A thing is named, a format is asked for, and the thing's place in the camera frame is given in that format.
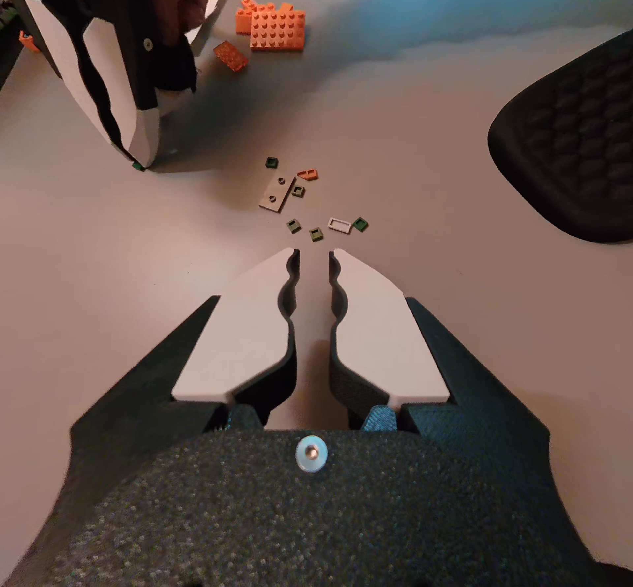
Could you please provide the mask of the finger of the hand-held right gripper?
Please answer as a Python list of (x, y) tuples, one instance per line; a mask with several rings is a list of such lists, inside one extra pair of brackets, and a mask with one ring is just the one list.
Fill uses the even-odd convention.
[(65, 86), (105, 140), (125, 150), (125, 65), (112, 23), (94, 18), (74, 42), (42, 0), (25, 0)]
[(141, 166), (151, 167), (159, 145), (159, 110), (137, 108), (114, 25), (92, 19), (83, 32), (83, 41), (105, 85), (122, 147)]

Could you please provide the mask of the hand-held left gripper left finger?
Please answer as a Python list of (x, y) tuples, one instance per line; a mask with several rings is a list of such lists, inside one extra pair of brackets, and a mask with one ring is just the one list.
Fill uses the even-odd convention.
[(281, 368), (295, 348), (299, 268), (300, 251), (288, 247), (227, 286), (171, 391), (176, 401), (232, 404)]

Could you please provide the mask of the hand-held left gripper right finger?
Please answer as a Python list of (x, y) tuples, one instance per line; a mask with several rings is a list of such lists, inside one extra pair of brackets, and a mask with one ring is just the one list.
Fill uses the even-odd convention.
[(343, 249), (329, 257), (330, 389), (345, 407), (446, 403), (450, 391), (404, 293)]

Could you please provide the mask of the orange lego brick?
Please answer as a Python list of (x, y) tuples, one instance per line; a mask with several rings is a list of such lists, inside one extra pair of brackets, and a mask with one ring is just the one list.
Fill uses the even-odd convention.
[(235, 12), (235, 32), (241, 36), (251, 34), (251, 25), (258, 14), (275, 10), (275, 3), (259, 3), (256, 0), (241, 0), (239, 8)]

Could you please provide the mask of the grey two-hole lego plate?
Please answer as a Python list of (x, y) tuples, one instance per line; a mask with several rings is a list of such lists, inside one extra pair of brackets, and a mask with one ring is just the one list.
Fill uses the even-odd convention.
[(275, 174), (266, 187), (258, 206), (279, 213), (295, 182), (296, 176), (293, 174)]

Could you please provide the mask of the large orange lego plate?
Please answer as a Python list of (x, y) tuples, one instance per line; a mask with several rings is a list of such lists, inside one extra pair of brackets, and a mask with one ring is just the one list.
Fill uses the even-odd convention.
[(249, 48), (252, 52), (303, 52), (305, 34), (304, 10), (253, 12)]

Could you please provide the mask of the black wrist rest pad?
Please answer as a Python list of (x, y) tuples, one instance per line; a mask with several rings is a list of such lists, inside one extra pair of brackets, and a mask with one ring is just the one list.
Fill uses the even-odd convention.
[(632, 241), (632, 30), (530, 85), (487, 135), (496, 167), (563, 232)]

